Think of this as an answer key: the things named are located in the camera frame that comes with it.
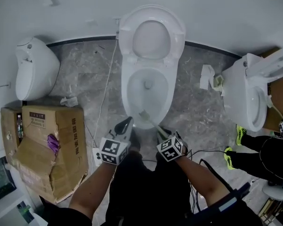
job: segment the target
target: white wall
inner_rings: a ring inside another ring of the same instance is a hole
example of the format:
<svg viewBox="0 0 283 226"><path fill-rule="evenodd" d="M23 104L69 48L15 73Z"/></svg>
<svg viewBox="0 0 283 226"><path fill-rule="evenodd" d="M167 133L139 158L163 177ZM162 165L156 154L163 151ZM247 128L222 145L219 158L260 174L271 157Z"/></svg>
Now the white wall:
<svg viewBox="0 0 283 226"><path fill-rule="evenodd" d="M0 0L0 108L16 100L15 45L25 36L46 42L115 35L114 17L143 4L159 4L185 23L186 40L240 55L273 45L283 46L283 0L55 0L44 7L38 0ZM86 21L94 19L97 25Z"/></svg>

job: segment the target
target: white toilet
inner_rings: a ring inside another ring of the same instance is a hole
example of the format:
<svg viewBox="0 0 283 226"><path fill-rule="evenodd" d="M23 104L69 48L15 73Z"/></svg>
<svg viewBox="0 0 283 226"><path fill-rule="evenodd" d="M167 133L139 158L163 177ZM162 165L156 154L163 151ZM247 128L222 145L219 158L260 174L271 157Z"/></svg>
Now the white toilet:
<svg viewBox="0 0 283 226"><path fill-rule="evenodd" d="M283 77L283 49L267 58L247 54L222 72L225 112L254 132L266 119L267 83Z"/></svg>
<svg viewBox="0 0 283 226"><path fill-rule="evenodd" d="M16 95L19 100L36 100L49 94L56 82L60 62L41 40L30 37L16 47L18 74Z"/></svg>
<svg viewBox="0 0 283 226"><path fill-rule="evenodd" d="M166 116L184 42L184 24L162 6L141 6L121 19L122 100L136 127L153 127L139 116L143 110L155 124Z"/></svg>

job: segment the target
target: damaged cardboard box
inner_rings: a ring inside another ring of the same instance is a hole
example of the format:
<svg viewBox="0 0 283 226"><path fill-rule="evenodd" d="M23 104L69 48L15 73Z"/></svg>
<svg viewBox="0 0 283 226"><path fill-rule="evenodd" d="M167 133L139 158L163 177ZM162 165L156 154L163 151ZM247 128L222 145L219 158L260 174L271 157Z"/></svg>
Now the damaged cardboard box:
<svg viewBox="0 0 283 226"><path fill-rule="evenodd" d="M1 131L6 160L13 166L16 166L14 156L20 145L17 132L17 116L21 112L21 108L1 108Z"/></svg>
<svg viewBox="0 0 283 226"><path fill-rule="evenodd" d="M24 183L51 203L70 196L88 170L84 117L79 108L24 106L24 138L16 153ZM59 143L55 154L48 135Z"/></svg>

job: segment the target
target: toilet lid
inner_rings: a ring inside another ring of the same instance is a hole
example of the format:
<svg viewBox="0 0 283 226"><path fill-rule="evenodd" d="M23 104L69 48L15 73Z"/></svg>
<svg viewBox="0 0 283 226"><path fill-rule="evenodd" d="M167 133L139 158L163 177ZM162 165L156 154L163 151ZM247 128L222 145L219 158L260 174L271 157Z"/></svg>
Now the toilet lid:
<svg viewBox="0 0 283 226"><path fill-rule="evenodd" d="M179 58L184 38L184 24L162 6L141 6L120 21L119 46L123 55L158 60L171 53Z"/></svg>
<svg viewBox="0 0 283 226"><path fill-rule="evenodd" d="M27 60L22 60L19 64L16 79L16 95L19 100L25 100L32 86L34 66Z"/></svg>

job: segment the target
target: marble floor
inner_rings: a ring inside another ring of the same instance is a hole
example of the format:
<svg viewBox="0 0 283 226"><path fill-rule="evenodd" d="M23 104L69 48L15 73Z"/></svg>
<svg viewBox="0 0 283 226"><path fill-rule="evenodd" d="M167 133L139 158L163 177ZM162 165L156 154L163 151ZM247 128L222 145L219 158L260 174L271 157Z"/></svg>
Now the marble floor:
<svg viewBox="0 0 283 226"><path fill-rule="evenodd" d="M52 51L61 61L57 82L49 96L34 101L36 105L59 105L62 97L77 97L79 106L84 110L85 123L92 136L99 116L110 61L115 47L115 40L90 41L52 47ZM231 66L236 59L201 48L185 46L179 60L177 81L171 108L162 121L162 125L178 129L184 141L193 151L224 150L228 145L239 152L252 152L236 146L235 124L227 117L219 92L212 89L200 89L200 74L203 64L210 64L216 74ZM98 145L105 136L108 127L126 116L121 97L121 62L122 56L117 47L109 78L105 101L101 111L95 143ZM86 129L87 151L89 156L89 174L96 170L91 160L92 137ZM141 153L144 159L154 160L156 153L155 130L137 130L141 140ZM232 188L239 188L254 177L241 170L228 170L222 153L199 152L193 160L205 159ZM155 163L146 161L150 169ZM261 209L267 196L262 192L264 180L257 180L251 192L245 197L248 206L256 213ZM59 204L67 207L70 199ZM105 220L108 207L106 194L98 208L93 223L100 225ZM200 207L205 202L200 198Z"/></svg>

